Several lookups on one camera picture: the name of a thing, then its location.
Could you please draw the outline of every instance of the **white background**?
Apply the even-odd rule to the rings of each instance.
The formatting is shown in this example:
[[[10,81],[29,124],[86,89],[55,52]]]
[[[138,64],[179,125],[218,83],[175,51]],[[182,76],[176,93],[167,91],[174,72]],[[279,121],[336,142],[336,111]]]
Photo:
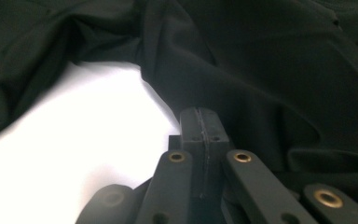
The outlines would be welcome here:
[[[0,133],[0,224],[75,223],[98,189],[151,177],[178,128],[138,66],[68,64]]]

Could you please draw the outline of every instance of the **dark cloth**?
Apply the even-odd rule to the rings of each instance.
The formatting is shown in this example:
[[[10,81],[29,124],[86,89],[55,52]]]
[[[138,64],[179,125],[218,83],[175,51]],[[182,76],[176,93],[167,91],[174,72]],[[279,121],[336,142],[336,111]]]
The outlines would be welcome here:
[[[358,1],[0,0],[0,131],[69,61],[137,63],[176,116],[216,111],[288,188],[358,202]]]

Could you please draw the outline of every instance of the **metal grommet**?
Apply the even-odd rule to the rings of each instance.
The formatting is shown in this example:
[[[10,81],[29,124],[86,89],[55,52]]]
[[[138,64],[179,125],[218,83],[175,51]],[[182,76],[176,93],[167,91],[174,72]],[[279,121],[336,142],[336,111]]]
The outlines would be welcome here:
[[[170,161],[173,162],[181,162],[185,160],[185,155],[180,152],[173,152],[170,154],[168,158],[170,159]]]
[[[313,196],[319,203],[327,207],[340,208],[344,205],[344,202],[328,189],[318,189],[314,192]]]
[[[234,155],[234,159],[239,162],[249,162],[252,160],[252,157],[246,153],[240,152]]]
[[[124,194],[119,191],[106,192],[102,198],[102,204],[106,207],[115,207],[124,201]]]

